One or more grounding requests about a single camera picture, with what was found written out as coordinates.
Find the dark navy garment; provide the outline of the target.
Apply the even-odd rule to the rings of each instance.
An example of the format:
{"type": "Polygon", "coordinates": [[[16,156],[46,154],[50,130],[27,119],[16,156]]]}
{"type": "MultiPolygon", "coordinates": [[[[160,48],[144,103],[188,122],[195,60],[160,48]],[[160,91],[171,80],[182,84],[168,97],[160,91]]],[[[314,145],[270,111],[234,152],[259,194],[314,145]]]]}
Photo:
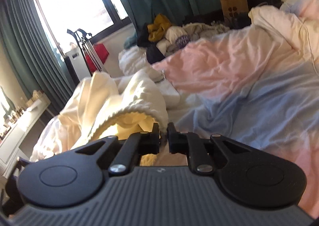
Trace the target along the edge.
{"type": "Polygon", "coordinates": [[[140,31],[137,32],[137,46],[146,48],[146,57],[149,64],[155,64],[162,61],[165,57],[157,48],[155,43],[148,39],[149,32],[147,23],[145,23],[140,31]]]}

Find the brown paper bag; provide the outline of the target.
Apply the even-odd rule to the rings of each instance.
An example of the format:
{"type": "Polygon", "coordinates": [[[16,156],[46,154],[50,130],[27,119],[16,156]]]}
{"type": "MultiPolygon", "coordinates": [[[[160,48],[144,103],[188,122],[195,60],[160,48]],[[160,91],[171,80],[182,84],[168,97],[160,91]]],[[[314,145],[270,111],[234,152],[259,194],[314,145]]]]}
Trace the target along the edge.
{"type": "Polygon", "coordinates": [[[220,0],[223,16],[231,20],[241,13],[249,12],[247,0],[220,0]]]}

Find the white dresser desk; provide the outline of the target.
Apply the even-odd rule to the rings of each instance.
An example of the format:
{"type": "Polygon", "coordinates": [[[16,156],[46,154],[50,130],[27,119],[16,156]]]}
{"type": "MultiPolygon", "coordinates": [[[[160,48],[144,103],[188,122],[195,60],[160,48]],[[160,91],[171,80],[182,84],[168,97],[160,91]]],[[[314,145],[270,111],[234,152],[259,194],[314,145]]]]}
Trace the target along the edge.
{"type": "Polygon", "coordinates": [[[31,137],[29,132],[40,120],[40,117],[48,109],[51,104],[48,97],[43,94],[39,97],[14,124],[13,128],[8,132],[7,136],[1,143],[1,176],[6,179],[15,165],[17,158],[22,157],[29,160],[33,147],[30,151],[21,149],[23,142],[27,146],[30,145],[31,137]]]}

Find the red bag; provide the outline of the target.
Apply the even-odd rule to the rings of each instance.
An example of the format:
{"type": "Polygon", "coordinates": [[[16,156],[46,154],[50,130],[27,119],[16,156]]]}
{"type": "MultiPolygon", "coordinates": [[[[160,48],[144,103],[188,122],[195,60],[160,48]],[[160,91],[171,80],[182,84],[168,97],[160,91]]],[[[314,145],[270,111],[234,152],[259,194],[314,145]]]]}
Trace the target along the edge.
{"type": "Polygon", "coordinates": [[[93,54],[89,54],[87,50],[84,51],[85,60],[87,62],[90,73],[94,73],[99,68],[104,67],[104,64],[109,57],[109,52],[103,44],[93,45],[97,58],[93,54]]]}

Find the black and silver tripod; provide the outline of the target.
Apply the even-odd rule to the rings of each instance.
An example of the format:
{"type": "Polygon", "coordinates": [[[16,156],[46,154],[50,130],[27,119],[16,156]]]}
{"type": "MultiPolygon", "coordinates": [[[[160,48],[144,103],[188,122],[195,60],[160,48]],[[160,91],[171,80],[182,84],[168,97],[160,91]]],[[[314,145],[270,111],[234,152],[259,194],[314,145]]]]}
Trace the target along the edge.
{"type": "MultiPolygon", "coordinates": [[[[87,65],[87,62],[85,60],[85,54],[84,51],[87,50],[87,52],[91,55],[93,54],[96,58],[97,55],[95,53],[95,50],[93,48],[93,45],[90,41],[90,39],[93,37],[91,33],[85,32],[83,29],[77,29],[76,31],[71,31],[70,29],[67,29],[67,33],[69,35],[72,35],[74,39],[76,40],[77,46],[80,48],[80,52],[82,56],[84,57],[85,64],[87,65]]],[[[107,72],[106,67],[99,68],[97,65],[98,70],[100,72],[107,72]]]]}

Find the mustard yellow garment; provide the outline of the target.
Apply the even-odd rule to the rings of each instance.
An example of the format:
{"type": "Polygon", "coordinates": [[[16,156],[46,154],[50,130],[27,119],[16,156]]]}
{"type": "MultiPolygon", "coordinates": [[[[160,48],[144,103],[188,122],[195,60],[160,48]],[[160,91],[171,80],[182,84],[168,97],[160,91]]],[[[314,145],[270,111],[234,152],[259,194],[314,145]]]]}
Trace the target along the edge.
{"type": "Polygon", "coordinates": [[[158,14],[154,22],[147,25],[149,42],[156,43],[160,41],[171,26],[172,23],[165,15],[158,14]]]}

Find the pastel pillow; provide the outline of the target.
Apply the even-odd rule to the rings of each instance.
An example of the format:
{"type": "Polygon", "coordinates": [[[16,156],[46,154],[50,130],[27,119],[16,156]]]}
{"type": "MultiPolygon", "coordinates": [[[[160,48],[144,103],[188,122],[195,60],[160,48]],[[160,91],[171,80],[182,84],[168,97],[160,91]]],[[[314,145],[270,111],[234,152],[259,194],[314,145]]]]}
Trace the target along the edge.
{"type": "Polygon", "coordinates": [[[280,10],[291,13],[299,18],[318,20],[318,0],[286,0],[280,10]]]}

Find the left teal curtain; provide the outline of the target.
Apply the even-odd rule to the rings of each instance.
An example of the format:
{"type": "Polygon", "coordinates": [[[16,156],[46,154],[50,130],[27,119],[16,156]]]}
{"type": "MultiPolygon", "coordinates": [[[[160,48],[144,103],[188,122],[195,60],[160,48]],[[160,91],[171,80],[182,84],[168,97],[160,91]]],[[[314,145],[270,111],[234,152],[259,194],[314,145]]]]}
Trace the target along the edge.
{"type": "Polygon", "coordinates": [[[49,110],[59,114],[75,85],[53,53],[34,0],[1,0],[1,44],[24,94],[43,91],[49,110]]]}

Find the black window frame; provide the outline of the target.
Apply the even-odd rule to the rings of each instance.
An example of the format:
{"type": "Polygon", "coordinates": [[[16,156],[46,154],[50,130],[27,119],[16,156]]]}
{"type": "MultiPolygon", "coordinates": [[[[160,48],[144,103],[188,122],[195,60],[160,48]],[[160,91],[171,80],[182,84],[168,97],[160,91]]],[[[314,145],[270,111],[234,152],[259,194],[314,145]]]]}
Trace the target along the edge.
{"type": "Polygon", "coordinates": [[[65,55],[76,44],[68,30],[82,29],[98,43],[130,24],[121,0],[35,0],[58,53],[65,55]]]}

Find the dresser mirror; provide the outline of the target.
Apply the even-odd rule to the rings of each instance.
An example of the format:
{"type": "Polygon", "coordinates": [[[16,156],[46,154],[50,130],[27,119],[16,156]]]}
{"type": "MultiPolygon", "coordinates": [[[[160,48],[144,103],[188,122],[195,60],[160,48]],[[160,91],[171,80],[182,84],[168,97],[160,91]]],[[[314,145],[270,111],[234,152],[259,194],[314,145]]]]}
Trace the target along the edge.
{"type": "Polygon", "coordinates": [[[8,119],[12,111],[15,111],[16,107],[13,101],[6,95],[3,87],[1,86],[1,115],[4,120],[8,119]]]}

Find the pink and blue duvet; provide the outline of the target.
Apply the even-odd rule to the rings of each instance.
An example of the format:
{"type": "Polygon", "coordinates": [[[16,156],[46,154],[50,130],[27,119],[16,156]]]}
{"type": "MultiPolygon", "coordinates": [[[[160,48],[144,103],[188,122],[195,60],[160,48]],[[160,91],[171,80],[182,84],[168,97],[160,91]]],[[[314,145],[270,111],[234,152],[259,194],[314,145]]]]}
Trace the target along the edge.
{"type": "Polygon", "coordinates": [[[199,39],[151,65],[181,97],[169,122],[296,163],[307,176],[300,206],[317,217],[318,20],[266,5],[249,17],[244,29],[199,39]]]}

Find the cream zip-up jacket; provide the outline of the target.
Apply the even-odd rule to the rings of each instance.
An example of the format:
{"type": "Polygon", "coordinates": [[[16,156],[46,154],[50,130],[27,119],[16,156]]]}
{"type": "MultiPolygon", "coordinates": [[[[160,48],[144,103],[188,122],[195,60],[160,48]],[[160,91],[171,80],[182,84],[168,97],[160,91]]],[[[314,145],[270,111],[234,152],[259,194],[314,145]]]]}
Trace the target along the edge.
{"type": "Polygon", "coordinates": [[[106,136],[124,140],[135,132],[151,132],[154,123],[164,133],[168,110],[180,99],[164,75],[152,68],[119,78],[95,72],[77,85],[63,110],[46,125],[30,161],[50,158],[106,136]]]}

